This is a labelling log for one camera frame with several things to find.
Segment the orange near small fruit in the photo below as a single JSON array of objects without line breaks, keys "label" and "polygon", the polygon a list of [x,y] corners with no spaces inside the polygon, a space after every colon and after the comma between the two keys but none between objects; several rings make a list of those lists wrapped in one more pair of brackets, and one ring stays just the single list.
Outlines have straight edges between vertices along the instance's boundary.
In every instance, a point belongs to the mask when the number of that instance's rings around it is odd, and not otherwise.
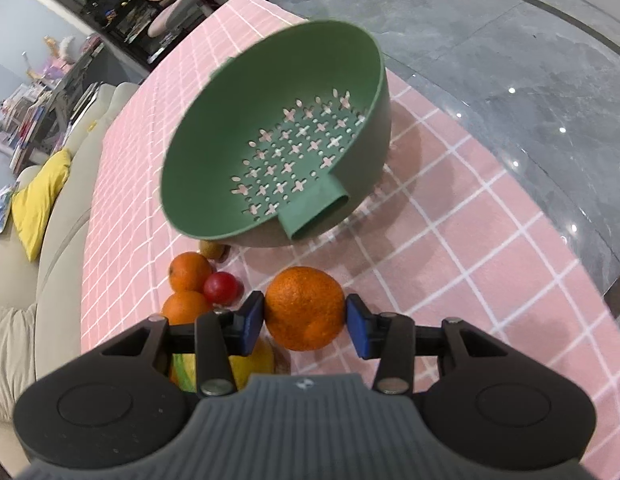
[{"label": "orange near small fruit", "polygon": [[214,267],[199,252],[176,256],[168,269],[168,281],[174,292],[202,292]]}]

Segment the yellow cushion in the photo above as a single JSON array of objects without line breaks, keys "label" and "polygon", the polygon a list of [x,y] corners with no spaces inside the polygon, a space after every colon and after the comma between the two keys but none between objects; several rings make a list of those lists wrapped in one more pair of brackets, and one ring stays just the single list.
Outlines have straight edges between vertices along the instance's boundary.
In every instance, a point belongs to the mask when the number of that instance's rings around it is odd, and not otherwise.
[{"label": "yellow cushion", "polygon": [[70,151],[56,152],[32,181],[13,196],[12,220],[29,262],[33,262],[40,255],[48,219],[56,198],[69,177],[70,166]]}]

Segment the orange beside red fruit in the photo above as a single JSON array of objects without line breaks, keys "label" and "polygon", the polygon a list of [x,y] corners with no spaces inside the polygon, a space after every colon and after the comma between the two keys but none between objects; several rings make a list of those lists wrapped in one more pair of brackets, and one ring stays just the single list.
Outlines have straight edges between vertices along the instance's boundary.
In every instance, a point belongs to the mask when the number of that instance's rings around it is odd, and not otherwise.
[{"label": "orange beside red fruit", "polygon": [[161,314],[170,325],[191,324],[199,315],[212,310],[205,296],[195,290],[174,292],[164,303]]}]

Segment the small red fruit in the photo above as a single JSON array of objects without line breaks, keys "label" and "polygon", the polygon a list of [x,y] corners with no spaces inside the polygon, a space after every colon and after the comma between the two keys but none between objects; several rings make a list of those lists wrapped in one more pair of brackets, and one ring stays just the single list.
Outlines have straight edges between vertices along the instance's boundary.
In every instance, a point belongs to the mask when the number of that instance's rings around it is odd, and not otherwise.
[{"label": "small red fruit", "polygon": [[228,272],[210,274],[204,284],[204,296],[210,304],[230,306],[240,296],[240,282]]}]

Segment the green cucumber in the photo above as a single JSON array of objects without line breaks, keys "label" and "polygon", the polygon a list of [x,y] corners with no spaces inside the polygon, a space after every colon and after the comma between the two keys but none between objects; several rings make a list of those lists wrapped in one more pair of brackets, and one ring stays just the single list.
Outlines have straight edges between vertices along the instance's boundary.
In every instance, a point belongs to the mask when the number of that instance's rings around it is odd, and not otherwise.
[{"label": "green cucumber", "polygon": [[196,355],[174,354],[172,356],[170,380],[182,391],[196,393]]}]

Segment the pink checked tablecloth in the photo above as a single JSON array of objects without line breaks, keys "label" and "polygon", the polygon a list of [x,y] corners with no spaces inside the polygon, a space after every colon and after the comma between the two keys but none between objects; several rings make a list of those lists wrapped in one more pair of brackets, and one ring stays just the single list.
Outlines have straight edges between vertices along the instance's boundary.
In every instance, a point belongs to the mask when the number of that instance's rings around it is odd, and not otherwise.
[{"label": "pink checked tablecloth", "polygon": [[[161,309],[171,260],[197,248],[160,208],[165,150],[210,74],[294,24],[264,0],[230,0],[150,74],[103,141],[84,252],[81,336],[91,349]],[[584,464],[620,478],[620,330],[538,206],[458,121],[389,77],[392,140],[382,180],[339,228],[279,248],[233,248],[225,270],[264,289],[313,266],[371,309],[421,325],[470,322],[580,385],[596,407]]]}]

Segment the green colander bowl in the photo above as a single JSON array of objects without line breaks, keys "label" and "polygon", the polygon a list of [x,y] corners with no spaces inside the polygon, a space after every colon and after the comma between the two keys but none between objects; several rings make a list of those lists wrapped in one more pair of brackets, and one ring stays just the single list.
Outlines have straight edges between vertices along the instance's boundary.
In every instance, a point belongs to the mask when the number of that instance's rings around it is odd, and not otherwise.
[{"label": "green colander bowl", "polygon": [[386,67],[371,35],[340,21],[284,28],[226,61],[188,108],[162,166],[162,210],[198,240],[306,240],[372,193],[390,130]]}]

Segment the yellow green pear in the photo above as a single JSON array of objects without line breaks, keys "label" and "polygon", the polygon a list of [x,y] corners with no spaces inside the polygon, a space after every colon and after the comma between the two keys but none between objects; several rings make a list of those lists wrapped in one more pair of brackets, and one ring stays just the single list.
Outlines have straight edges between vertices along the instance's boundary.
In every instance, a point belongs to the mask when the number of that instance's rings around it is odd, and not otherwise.
[{"label": "yellow green pear", "polygon": [[275,358],[272,346],[266,338],[260,337],[249,356],[230,356],[230,365],[238,390],[243,390],[253,374],[275,373]]}]

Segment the brown small fruit near bowl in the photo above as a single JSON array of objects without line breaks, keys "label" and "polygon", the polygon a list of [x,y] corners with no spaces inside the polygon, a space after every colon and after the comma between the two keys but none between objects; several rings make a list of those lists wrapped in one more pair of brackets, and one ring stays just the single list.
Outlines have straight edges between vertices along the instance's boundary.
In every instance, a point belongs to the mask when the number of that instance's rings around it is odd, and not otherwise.
[{"label": "brown small fruit near bowl", "polygon": [[223,261],[229,252],[229,246],[211,240],[200,240],[198,242],[199,253],[212,261]]}]

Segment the beige sofa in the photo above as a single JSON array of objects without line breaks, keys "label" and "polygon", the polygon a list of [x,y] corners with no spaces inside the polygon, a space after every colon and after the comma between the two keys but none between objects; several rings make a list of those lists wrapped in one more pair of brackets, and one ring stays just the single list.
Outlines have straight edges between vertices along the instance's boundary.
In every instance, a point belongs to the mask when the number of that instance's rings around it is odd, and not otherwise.
[{"label": "beige sofa", "polygon": [[69,178],[57,196],[39,257],[29,261],[17,230],[0,234],[0,463],[12,476],[29,460],[12,423],[18,397],[80,353],[84,248],[102,142],[138,90],[102,84],[66,143]]}]

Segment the cluttered desk with books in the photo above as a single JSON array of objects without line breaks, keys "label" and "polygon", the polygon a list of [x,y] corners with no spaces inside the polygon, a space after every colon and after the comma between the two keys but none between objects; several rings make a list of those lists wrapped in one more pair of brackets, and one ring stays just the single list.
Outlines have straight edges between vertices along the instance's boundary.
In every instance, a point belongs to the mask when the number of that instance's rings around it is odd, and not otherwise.
[{"label": "cluttered desk with books", "polygon": [[44,162],[63,144],[78,107],[95,87],[84,83],[86,72],[104,48],[96,35],[79,47],[73,36],[43,41],[50,54],[42,70],[27,64],[28,81],[0,102],[0,152],[13,174]]}]

